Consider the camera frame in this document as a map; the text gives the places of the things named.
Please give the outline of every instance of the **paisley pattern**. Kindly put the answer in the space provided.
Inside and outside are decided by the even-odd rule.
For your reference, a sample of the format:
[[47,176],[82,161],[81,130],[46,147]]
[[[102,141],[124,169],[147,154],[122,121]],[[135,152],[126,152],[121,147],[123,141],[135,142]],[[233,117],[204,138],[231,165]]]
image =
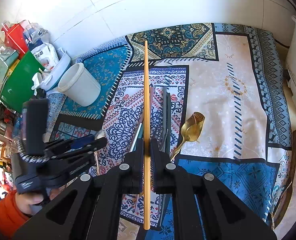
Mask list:
[[47,132],[52,133],[54,125],[56,124],[59,111],[62,108],[66,95],[60,93],[53,93],[47,96],[49,100],[49,110],[48,110],[48,119],[47,119]]
[[131,62],[144,59],[144,42],[148,41],[148,58],[199,57],[218,60],[212,24],[198,23],[154,29],[127,36],[132,48]]
[[105,112],[106,102],[110,100],[109,94],[114,91],[113,85],[120,78],[129,59],[129,48],[122,45],[93,55],[83,61],[85,68],[96,78],[101,86],[101,91],[94,103],[83,107],[70,98],[67,98],[61,114],[77,115],[86,118],[98,119]]
[[[152,68],[149,70],[150,84],[155,88],[152,113],[151,132],[162,124],[162,90],[167,87],[171,94],[171,141],[170,151],[173,152],[179,135],[184,95],[186,88],[186,67]],[[130,143],[138,127],[143,109],[143,71],[124,72],[116,95],[112,99],[104,119],[103,129],[106,131],[107,147],[99,150],[99,165],[101,174],[120,164],[128,152]],[[122,200],[120,214],[127,220],[143,223],[143,198],[138,200],[136,206],[135,195],[125,195]],[[159,196],[151,193],[151,225],[156,227],[158,217]]]
[[[219,39],[220,36],[222,39],[235,37],[233,40],[240,39],[240,41],[233,46],[227,46],[227,50],[218,55],[220,46],[223,44]],[[287,103],[282,89],[282,67],[274,39],[270,32],[257,28],[230,24],[189,24],[165,27],[116,39],[80,56],[77,62],[83,62],[113,47],[126,45],[131,47],[128,54],[131,55],[131,62],[125,63],[125,67],[135,66],[135,68],[128,68],[120,82],[115,83],[115,95],[112,95],[111,102],[107,104],[107,114],[102,128],[106,131],[108,144],[106,148],[99,151],[101,174],[122,162],[138,126],[143,104],[143,77],[142,71],[134,70],[143,66],[145,40],[149,44],[148,56],[150,66],[153,67],[150,70],[151,83],[155,87],[151,130],[153,131],[161,122],[162,87],[167,86],[172,100],[171,151],[174,151],[178,143],[181,120],[186,118],[182,114],[186,113],[184,95],[188,93],[188,100],[192,103],[187,103],[187,117],[194,111],[209,115],[206,117],[202,136],[195,143],[195,147],[189,149],[189,144],[186,144],[176,162],[191,173],[198,175],[207,171],[214,173],[261,219],[266,221],[267,213],[274,209],[281,193],[285,190],[291,161],[291,130]],[[107,62],[105,64],[106,68],[103,66],[102,69],[110,68],[107,67],[109,65]],[[188,67],[183,68],[178,64],[189,65],[190,80],[187,79]],[[245,64],[250,64],[249,69],[245,69]],[[215,82],[211,83],[212,80],[218,81],[218,77],[223,73],[219,85]],[[203,95],[206,101],[199,110],[201,89],[205,89]],[[227,107],[233,108],[232,118],[228,108],[218,110],[220,107],[223,108],[224,104],[215,101],[221,94],[216,96],[211,94],[216,89],[221,89],[229,95],[225,103]],[[243,104],[239,100],[241,97],[243,97]],[[218,123],[210,118],[216,114],[219,116],[215,120],[219,121]],[[250,126],[248,130],[245,129],[245,125],[251,120],[256,124],[255,129]],[[227,125],[233,122],[235,127],[235,124],[238,125],[236,121],[243,121],[240,123],[243,129],[237,129],[238,132],[229,132],[231,129],[227,129]],[[59,127],[61,130],[57,134],[61,137],[71,137],[75,135],[75,131],[78,131],[75,128],[73,135],[70,135],[70,132],[62,131],[64,125]],[[231,141],[228,140],[226,143],[220,139],[223,132]],[[232,155],[227,155],[230,151],[234,152],[238,160],[227,160],[227,158],[233,158]],[[92,167],[89,173],[96,176],[96,168]],[[134,195],[124,196],[121,215],[129,223],[133,221],[140,224],[143,222],[143,201],[135,200]],[[159,201],[159,197],[152,193],[151,225],[154,228],[147,232],[145,238],[173,240],[172,200],[170,198],[165,202],[168,207],[162,221],[158,218]]]

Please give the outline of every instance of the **wooden chopstick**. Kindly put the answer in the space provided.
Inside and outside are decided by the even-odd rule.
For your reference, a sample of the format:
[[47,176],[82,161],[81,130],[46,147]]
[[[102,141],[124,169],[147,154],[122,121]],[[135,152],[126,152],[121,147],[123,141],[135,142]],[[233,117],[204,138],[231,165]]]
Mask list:
[[148,43],[145,41],[144,56],[144,229],[150,229],[150,100],[149,100],[149,71]]

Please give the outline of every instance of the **orange sleeve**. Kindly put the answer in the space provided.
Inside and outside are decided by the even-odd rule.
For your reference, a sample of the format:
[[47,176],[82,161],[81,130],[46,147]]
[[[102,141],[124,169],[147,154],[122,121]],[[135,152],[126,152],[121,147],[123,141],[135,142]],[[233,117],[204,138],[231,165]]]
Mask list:
[[13,190],[0,201],[0,231],[7,238],[29,219],[18,209],[15,198],[16,190]]

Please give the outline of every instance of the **patterned tablecloth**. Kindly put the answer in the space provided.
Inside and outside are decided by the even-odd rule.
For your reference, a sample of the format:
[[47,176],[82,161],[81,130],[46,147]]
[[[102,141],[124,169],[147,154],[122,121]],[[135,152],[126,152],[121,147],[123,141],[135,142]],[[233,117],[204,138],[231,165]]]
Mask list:
[[[108,144],[99,154],[101,173],[122,162],[142,113],[145,40],[155,87],[151,130],[161,122],[166,86],[171,94],[171,151],[180,143],[184,121],[195,111],[205,116],[198,141],[186,143],[175,163],[197,175],[213,173],[266,221],[286,187],[292,141],[282,66],[272,34],[261,29],[178,25],[133,33],[78,57],[77,62],[85,62],[103,51],[114,53],[118,46],[130,48],[102,117]],[[96,176],[96,169],[90,173]],[[160,199],[152,193],[154,230],[146,234],[139,233],[142,200],[136,206],[134,199],[126,195],[122,201],[118,236],[173,240],[171,197],[162,200],[164,210],[158,212]]]

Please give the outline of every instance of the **plastic bag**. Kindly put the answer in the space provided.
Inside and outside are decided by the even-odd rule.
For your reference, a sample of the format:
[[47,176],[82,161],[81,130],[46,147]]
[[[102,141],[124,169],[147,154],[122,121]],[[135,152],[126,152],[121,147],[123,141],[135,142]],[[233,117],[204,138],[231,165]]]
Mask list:
[[49,32],[41,28],[38,23],[28,24],[23,31],[23,36],[30,51],[43,43],[49,43]]
[[35,47],[31,53],[47,70],[52,70],[59,62],[56,49],[49,43]]

